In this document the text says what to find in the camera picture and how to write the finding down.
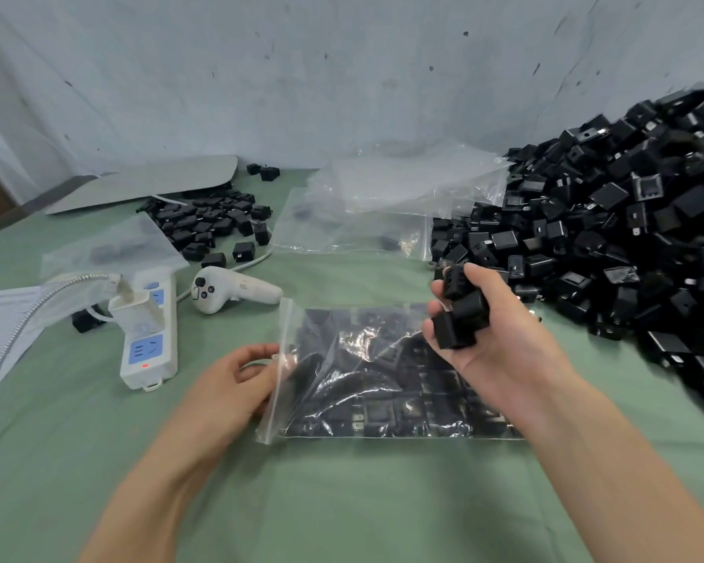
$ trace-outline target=power strip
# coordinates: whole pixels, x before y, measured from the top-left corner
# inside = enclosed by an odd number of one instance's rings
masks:
[[[136,273],[134,290],[148,290],[164,312],[164,330],[143,337],[125,336],[120,377],[131,389],[153,391],[177,373],[175,277],[162,269]]]

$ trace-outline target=table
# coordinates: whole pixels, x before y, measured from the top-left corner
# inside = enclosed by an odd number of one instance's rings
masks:
[[[278,212],[307,172],[235,187]],[[132,215],[141,201],[34,214],[0,232],[0,289],[38,283],[40,255]],[[231,253],[235,238],[222,245]],[[184,290],[197,272],[177,275]],[[415,261],[274,255],[248,271],[305,307],[424,302]],[[704,412],[627,343],[591,338],[537,305],[592,384],[704,503]],[[119,379],[122,331],[45,330],[0,385],[0,562],[72,561],[107,499],[197,375],[224,353],[277,339],[276,307],[178,309],[178,375],[153,393]],[[182,526],[181,561],[590,561],[523,442],[291,441],[233,445]]]

